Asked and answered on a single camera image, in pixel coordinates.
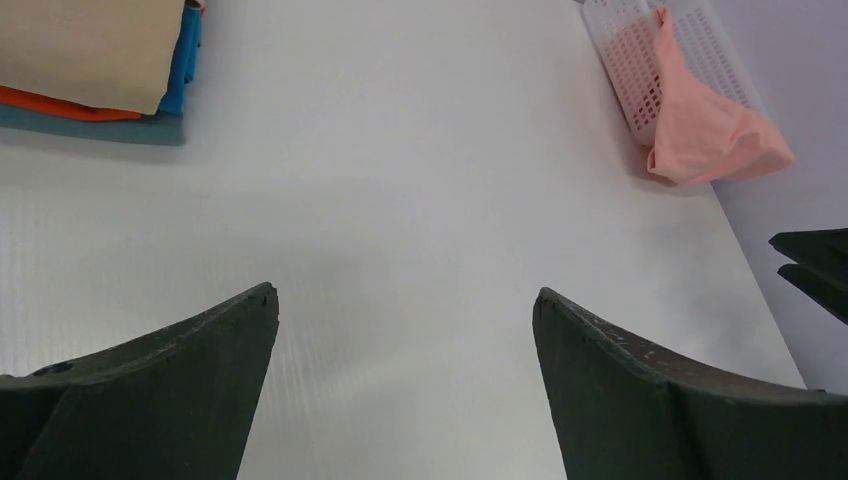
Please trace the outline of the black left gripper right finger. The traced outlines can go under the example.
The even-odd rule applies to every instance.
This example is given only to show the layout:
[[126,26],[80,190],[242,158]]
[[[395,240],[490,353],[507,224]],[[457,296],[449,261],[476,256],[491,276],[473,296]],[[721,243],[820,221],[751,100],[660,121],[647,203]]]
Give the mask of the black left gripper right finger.
[[544,288],[532,320],[570,479],[843,479],[847,399],[688,358]]

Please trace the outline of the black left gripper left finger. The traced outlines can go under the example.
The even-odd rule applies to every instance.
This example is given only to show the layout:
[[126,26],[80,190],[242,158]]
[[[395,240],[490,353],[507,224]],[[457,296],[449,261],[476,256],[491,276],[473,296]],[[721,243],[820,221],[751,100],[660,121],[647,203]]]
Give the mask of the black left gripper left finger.
[[1,378],[5,479],[234,479],[277,336],[262,283],[114,347]]

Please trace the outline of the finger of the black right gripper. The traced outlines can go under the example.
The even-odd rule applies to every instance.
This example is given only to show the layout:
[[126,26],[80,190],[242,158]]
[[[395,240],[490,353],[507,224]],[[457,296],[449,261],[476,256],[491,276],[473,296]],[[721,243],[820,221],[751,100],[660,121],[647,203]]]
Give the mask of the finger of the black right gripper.
[[777,273],[836,319],[847,324],[847,288],[837,286],[797,264],[784,265]]
[[847,229],[778,233],[769,244],[828,283],[847,289]]

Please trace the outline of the pink t shirt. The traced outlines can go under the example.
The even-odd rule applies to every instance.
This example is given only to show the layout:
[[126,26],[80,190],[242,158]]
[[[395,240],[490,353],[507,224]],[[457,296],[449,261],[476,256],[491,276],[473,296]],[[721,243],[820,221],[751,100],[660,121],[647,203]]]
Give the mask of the pink t shirt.
[[647,170],[676,184],[748,180],[791,166],[778,126],[714,92],[685,65],[667,7],[655,10],[653,42],[662,93]]

